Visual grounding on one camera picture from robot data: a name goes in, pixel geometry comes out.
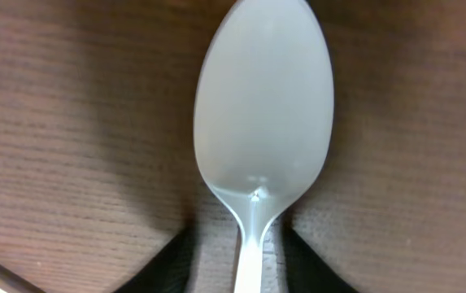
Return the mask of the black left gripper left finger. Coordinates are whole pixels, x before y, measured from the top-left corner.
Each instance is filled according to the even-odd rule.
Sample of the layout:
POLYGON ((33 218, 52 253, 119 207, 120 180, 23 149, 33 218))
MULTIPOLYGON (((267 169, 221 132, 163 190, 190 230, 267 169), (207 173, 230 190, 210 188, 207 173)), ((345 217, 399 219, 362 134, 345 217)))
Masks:
POLYGON ((186 227, 115 293, 186 292, 195 252, 195 228, 186 227))

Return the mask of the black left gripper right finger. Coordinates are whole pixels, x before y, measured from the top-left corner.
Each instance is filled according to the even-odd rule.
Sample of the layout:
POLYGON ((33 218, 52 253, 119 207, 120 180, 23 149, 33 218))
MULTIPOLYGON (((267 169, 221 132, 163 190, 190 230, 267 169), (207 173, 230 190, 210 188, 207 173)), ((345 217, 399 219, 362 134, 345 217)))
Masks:
POLYGON ((288 293, 359 293, 289 226, 282 230, 288 293))

